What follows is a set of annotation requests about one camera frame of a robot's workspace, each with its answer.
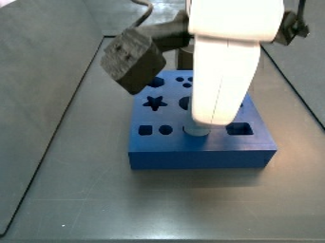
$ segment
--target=shape hole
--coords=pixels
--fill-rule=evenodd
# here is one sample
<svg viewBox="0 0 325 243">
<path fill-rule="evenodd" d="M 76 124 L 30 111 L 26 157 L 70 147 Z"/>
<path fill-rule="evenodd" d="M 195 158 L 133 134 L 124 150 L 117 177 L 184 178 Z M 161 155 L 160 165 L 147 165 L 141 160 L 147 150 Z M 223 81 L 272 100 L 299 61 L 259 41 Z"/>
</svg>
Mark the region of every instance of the shape hole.
<svg viewBox="0 0 325 243">
<path fill-rule="evenodd" d="M 191 87 L 191 84 L 189 83 L 184 83 L 183 84 L 183 87 L 189 88 Z"/>
<path fill-rule="evenodd" d="M 183 79 L 181 77 L 177 77 L 177 78 L 176 78 L 176 81 L 177 81 L 177 82 L 181 82 L 183 80 L 184 80 L 184 79 Z"/>
<path fill-rule="evenodd" d="M 169 135 L 172 133 L 172 127 L 169 125 L 161 125 L 159 128 L 159 132 L 163 135 Z"/>
<path fill-rule="evenodd" d="M 177 105 L 180 106 L 180 108 L 183 110 L 187 110 L 187 104 L 188 104 L 188 96 L 183 97 L 179 101 L 177 101 Z"/>
<path fill-rule="evenodd" d="M 232 122 L 225 126 L 227 134 L 231 136 L 252 135 L 252 130 L 247 122 Z"/>
<path fill-rule="evenodd" d="M 161 87 L 164 85 L 164 79 L 155 77 L 155 79 L 151 81 L 151 83 L 148 84 L 148 86 L 151 87 Z"/>
<path fill-rule="evenodd" d="M 159 107 L 167 106 L 167 104 L 163 102 L 163 96 L 157 98 L 148 96 L 147 103 L 144 103 L 143 106 L 149 106 L 153 111 L 157 111 Z"/>
<path fill-rule="evenodd" d="M 137 128 L 137 133 L 141 135 L 141 136 L 149 136 L 152 134 L 152 125 L 141 125 L 139 128 Z"/>
</svg>

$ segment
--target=rectangular hole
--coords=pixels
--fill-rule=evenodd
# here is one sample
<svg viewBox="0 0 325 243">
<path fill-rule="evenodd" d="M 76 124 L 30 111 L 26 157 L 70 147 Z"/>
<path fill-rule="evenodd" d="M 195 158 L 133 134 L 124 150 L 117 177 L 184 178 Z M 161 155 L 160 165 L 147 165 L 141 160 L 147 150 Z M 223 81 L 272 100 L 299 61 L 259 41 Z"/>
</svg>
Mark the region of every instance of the rectangular hole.
<svg viewBox="0 0 325 243">
<path fill-rule="evenodd" d="M 247 122 L 232 122 L 225 126 L 227 134 L 231 136 L 254 135 L 250 124 Z"/>
<path fill-rule="evenodd" d="M 141 135 L 141 136 L 152 135 L 152 125 L 141 125 L 137 128 L 137 134 Z"/>
</svg>

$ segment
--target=hexagonal hole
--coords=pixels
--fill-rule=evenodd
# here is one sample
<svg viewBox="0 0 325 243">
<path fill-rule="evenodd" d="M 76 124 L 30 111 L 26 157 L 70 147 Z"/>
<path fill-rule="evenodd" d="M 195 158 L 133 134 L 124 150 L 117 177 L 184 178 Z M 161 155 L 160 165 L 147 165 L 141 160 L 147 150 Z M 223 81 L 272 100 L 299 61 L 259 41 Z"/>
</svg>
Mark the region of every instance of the hexagonal hole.
<svg viewBox="0 0 325 243">
<path fill-rule="evenodd" d="M 189 83 L 184 83 L 183 84 L 183 87 L 189 88 L 191 87 L 191 84 Z"/>
<path fill-rule="evenodd" d="M 176 81 L 177 81 L 177 82 L 181 82 L 183 80 L 184 80 L 184 79 L 183 79 L 181 77 L 177 77 L 177 78 L 176 78 Z"/>
<path fill-rule="evenodd" d="M 164 79 L 155 77 L 155 79 L 151 81 L 148 86 L 155 87 L 155 88 L 164 86 Z"/>
</svg>

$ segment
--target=table surface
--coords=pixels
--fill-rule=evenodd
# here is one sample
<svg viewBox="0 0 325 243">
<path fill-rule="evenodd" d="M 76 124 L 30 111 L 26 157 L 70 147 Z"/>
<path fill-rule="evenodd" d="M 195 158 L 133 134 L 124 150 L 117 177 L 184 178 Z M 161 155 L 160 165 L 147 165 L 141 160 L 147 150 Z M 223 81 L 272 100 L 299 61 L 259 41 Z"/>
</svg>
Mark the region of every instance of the table surface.
<svg viewBox="0 0 325 243">
<path fill-rule="evenodd" d="M 109 40 L 1 240 L 323 240 L 325 134 L 264 54 L 250 95 L 278 145 L 267 166 L 132 171 L 133 98 L 98 65 Z"/>
</svg>

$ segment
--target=blue shape sorter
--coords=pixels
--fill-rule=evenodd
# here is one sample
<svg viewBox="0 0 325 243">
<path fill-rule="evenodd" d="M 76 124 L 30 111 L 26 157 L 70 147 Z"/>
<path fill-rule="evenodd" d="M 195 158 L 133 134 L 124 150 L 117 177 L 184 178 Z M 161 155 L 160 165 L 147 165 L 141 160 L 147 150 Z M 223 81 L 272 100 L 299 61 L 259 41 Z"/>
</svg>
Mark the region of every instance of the blue shape sorter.
<svg viewBox="0 0 325 243">
<path fill-rule="evenodd" d="M 256 108 L 246 95 L 236 117 L 204 137 L 184 130 L 192 71 L 163 71 L 135 95 L 129 132 L 131 168 L 264 167 L 276 152 Z"/>
</svg>

